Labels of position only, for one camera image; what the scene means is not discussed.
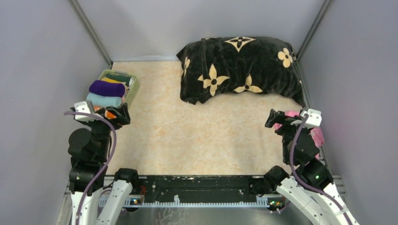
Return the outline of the light blue towel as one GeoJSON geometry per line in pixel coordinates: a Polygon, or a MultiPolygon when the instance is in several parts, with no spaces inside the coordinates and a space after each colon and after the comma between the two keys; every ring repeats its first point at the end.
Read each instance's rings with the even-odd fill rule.
{"type": "Polygon", "coordinates": [[[123,103],[121,97],[101,96],[91,92],[87,95],[86,100],[91,101],[94,106],[100,107],[119,107],[123,103]]]}

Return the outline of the purple towel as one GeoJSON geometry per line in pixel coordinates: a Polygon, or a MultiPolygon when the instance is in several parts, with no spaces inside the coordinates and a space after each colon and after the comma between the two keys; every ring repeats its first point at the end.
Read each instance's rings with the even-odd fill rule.
{"type": "Polygon", "coordinates": [[[126,87],[122,83],[96,80],[90,85],[89,92],[105,97],[122,97],[126,92],[126,87]]]}

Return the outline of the black floral blanket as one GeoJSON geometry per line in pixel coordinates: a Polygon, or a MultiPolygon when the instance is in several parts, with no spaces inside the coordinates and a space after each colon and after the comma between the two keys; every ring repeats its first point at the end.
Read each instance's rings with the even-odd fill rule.
{"type": "Polygon", "coordinates": [[[292,45],[270,37],[203,38],[177,53],[180,99],[205,103],[219,94],[277,94],[305,107],[292,45]]]}

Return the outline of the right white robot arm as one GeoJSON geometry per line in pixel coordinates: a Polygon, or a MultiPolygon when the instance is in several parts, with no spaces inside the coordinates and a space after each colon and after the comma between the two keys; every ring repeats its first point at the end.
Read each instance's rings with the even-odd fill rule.
{"type": "Polygon", "coordinates": [[[291,173],[272,167],[264,175],[264,187],[270,193],[281,194],[313,225],[357,225],[332,174],[321,162],[321,120],[321,112],[314,109],[270,110],[265,127],[282,137],[283,163],[291,173]]]}

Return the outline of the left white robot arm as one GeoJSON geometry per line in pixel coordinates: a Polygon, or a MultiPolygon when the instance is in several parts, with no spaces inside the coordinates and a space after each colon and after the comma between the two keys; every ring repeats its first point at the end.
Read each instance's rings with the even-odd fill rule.
{"type": "Polygon", "coordinates": [[[114,225],[124,201],[140,190],[137,170],[119,169],[111,182],[108,197],[101,213],[98,207],[104,194],[104,182],[117,143],[116,131],[130,124],[128,103],[119,107],[107,106],[94,110],[91,101],[78,102],[64,115],[85,128],[75,130],[69,136],[68,153],[72,168],[69,172],[69,190],[72,200],[73,225],[114,225]]]}

